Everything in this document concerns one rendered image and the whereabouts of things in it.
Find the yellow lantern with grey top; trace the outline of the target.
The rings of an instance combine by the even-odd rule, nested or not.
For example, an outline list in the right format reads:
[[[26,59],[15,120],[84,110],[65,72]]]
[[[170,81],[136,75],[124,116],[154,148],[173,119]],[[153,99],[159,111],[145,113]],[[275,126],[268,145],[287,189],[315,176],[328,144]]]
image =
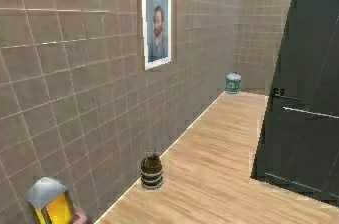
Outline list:
[[[68,190],[62,182],[42,177],[26,191],[35,224],[73,224],[75,212]]]

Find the framed portrait picture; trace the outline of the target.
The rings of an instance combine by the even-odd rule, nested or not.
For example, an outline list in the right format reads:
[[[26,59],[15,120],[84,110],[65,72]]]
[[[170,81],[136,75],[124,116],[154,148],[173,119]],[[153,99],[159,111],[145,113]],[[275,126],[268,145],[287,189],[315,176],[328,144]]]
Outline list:
[[[144,68],[150,70],[172,60],[172,0],[141,0]]]

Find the green trash can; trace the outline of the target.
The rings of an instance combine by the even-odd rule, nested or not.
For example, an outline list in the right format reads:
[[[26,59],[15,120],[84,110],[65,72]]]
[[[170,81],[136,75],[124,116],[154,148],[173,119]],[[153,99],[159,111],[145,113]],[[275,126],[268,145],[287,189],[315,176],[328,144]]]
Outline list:
[[[227,93],[238,93],[241,87],[241,75],[233,72],[226,76],[225,91]]]

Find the brown wooden bucket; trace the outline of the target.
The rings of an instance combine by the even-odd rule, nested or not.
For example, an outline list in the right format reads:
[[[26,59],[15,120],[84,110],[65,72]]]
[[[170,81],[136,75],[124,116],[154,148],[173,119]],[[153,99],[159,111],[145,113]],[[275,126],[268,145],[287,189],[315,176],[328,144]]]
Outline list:
[[[163,184],[163,168],[156,149],[149,147],[141,161],[141,185],[148,190],[155,190]]]

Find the dark grey room door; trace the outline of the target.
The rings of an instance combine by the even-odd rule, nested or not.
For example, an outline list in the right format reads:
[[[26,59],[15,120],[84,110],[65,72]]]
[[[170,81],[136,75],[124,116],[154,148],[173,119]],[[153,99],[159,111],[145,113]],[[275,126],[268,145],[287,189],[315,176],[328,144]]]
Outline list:
[[[291,0],[251,176],[339,207],[339,0]]]

